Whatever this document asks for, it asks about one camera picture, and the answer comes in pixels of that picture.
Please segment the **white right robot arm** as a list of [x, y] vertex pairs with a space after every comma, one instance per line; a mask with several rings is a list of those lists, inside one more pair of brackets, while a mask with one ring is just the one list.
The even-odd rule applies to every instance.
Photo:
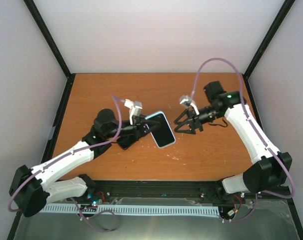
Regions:
[[245, 172], [219, 180], [217, 197], [240, 192], [259, 193], [284, 184], [292, 157], [288, 152], [281, 152], [267, 138], [241, 93], [238, 90], [225, 91], [219, 81], [208, 83], [203, 90], [210, 103], [204, 108], [197, 108], [188, 95], [179, 99], [185, 109], [174, 121], [174, 131], [194, 135], [196, 130], [203, 130], [204, 124], [224, 118], [239, 135], [252, 163]]

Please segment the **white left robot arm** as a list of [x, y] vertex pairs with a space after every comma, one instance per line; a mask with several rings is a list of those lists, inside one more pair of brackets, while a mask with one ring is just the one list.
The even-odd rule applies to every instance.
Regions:
[[91, 201], [96, 189], [86, 174], [70, 180], [59, 181], [59, 178], [104, 154], [114, 139], [119, 145], [131, 145], [160, 127], [159, 118], [140, 114], [118, 121], [111, 109], [102, 109], [90, 131], [72, 148], [40, 165], [20, 166], [15, 171], [9, 195], [25, 217], [34, 216], [47, 204], [70, 197]]

